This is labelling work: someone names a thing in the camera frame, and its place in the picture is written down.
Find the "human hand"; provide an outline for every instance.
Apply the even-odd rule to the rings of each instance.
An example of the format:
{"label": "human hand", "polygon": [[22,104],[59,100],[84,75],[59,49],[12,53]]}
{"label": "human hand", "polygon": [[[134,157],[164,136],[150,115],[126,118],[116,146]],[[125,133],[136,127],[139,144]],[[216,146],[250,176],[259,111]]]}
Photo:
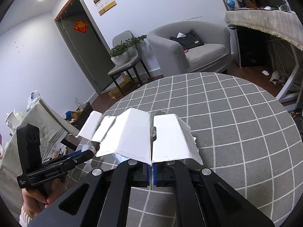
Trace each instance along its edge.
{"label": "human hand", "polygon": [[52,181],[51,189],[52,193],[46,198],[39,190],[32,189],[22,189],[23,195],[23,209],[28,216],[34,218],[37,214],[39,214],[42,209],[38,202],[41,202],[45,208],[47,208],[50,204],[52,204],[56,199],[58,199],[62,193],[65,184],[64,179],[55,179]]}

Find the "sweater cuff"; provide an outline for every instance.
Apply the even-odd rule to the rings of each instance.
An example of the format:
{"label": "sweater cuff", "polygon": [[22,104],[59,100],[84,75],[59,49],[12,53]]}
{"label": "sweater cuff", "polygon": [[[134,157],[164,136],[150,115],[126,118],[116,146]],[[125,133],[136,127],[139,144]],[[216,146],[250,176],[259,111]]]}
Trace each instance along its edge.
{"label": "sweater cuff", "polygon": [[27,227],[28,223],[31,221],[31,217],[27,215],[27,213],[24,211],[23,206],[21,207],[21,214],[19,219],[19,224],[22,227]]}

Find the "globe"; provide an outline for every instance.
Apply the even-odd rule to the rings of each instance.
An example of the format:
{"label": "globe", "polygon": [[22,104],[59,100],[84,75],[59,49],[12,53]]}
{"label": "globe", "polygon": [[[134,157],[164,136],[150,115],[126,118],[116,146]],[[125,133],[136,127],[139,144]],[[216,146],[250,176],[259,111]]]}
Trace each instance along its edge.
{"label": "globe", "polygon": [[226,1],[226,4],[227,4],[227,6],[229,6],[229,7],[235,7],[235,2],[233,1],[233,0],[227,0]]}

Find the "door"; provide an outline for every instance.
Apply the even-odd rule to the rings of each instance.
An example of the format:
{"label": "door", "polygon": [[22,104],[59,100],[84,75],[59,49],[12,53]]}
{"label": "door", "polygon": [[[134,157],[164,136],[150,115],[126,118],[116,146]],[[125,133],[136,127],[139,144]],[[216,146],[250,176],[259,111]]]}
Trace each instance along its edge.
{"label": "door", "polygon": [[114,64],[90,24],[85,33],[74,30],[77,20],[82,20],[89,24],[88,19],[82,13],[62,18],[61,24],[72,42],[76,53],[91,74],[94,83],[103,91],[113,82],[107,76],[107,73],[114,67]]}

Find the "potted plant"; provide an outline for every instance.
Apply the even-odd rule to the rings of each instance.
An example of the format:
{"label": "potted plant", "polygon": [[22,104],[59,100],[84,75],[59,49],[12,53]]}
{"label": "potted plant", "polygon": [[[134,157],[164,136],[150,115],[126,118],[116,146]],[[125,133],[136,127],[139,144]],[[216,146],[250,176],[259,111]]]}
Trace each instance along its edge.
{"label": "potted plant", "polygon": [[112,61],[116,66],[122,66],[128,61],[128,43],[123,43],[116,45],[110,51]]}
{"label": "potted plant", "polygon": [[126,43],[128,44],[128,57],[134,57],[136,54],[136,45],[143,42],[144,39],[146,39],[147,35],[142,35],[139,37],[132,37],[128,40],[126,40]]}

